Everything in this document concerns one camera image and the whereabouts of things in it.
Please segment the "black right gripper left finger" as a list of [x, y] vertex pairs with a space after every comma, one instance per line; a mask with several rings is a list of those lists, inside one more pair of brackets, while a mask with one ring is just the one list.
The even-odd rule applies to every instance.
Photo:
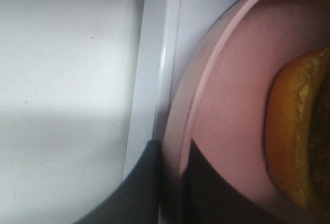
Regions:
[[160, 141], [148, 141], [120, 186], [77, 223], [157, 223], [161, 162]]

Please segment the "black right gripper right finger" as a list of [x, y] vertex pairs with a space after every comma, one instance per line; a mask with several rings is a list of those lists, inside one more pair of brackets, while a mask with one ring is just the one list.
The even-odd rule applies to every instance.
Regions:
[[271, 182], [258, 148], [191, 143], [186, 171], [187, 223], [311, 223]]

